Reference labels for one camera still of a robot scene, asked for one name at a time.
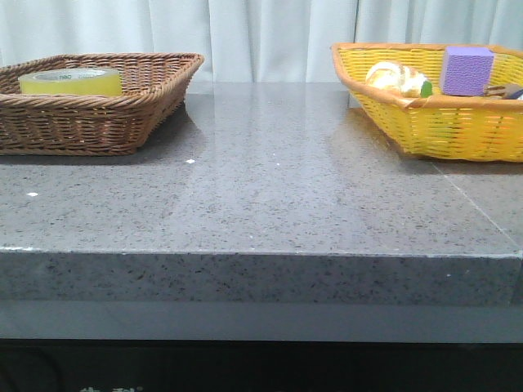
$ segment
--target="yellow tape roll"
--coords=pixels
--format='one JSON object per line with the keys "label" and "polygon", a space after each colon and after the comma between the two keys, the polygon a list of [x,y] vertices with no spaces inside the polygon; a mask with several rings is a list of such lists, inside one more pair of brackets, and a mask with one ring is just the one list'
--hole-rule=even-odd
{"label": "yellow tape roll", "polygon": [[22,94],[121,96],[120,72],[111,68],[53,69],[18,78]]}

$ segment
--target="speckled granite surface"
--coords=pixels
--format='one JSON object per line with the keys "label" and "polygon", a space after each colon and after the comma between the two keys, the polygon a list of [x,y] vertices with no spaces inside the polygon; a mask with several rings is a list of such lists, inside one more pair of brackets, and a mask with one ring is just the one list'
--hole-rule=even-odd
{"label": "speckled granite surface", "polygon": [[128,157],[0,157],[0,299],[521,303],[523,165],[398,154],[334,84],[194,83]]}

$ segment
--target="wicker basket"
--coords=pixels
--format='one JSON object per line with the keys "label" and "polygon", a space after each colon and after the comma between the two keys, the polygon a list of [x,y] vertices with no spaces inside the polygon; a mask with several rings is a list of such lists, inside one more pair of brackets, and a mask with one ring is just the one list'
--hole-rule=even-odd
{"label": "wicker basket", "polygon": [[[337,75],[365,112],[411,154],[470,161],[523,162],[523,101],[435,94],[405,99],[364,84],[369,69],[396,60],[425,73],[439,91],[446,45],[337,43]],[[490,84],[523,85],[523,52],[487,46],[495,53]]]}
{"label": "wicker basket", "polygon": [[[132,154],[183,102],[202,63],[191,53],[124,53],[53,56],[1,68],[0,154]],[[78,67],[118,69],[123,96],[20,94],[20,75]]]}

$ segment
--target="purple sponge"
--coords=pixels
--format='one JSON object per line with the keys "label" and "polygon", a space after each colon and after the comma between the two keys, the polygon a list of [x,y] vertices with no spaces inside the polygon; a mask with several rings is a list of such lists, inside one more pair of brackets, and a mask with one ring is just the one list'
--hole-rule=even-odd
{"label": "purple sponge", "polygon": [[450,96],[482,96],[494,53],[486,47],[446,47],[440,88]]}

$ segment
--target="white curtain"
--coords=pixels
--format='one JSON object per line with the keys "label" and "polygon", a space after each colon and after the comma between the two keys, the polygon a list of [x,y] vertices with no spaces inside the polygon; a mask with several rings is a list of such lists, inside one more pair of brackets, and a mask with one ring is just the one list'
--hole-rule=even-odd
{"label": "white curtain", "polygon": [[193,51],[194,80],[335,82],[334,42],[523,49],[521,0],[0,0],[0,64],[60,53]]}

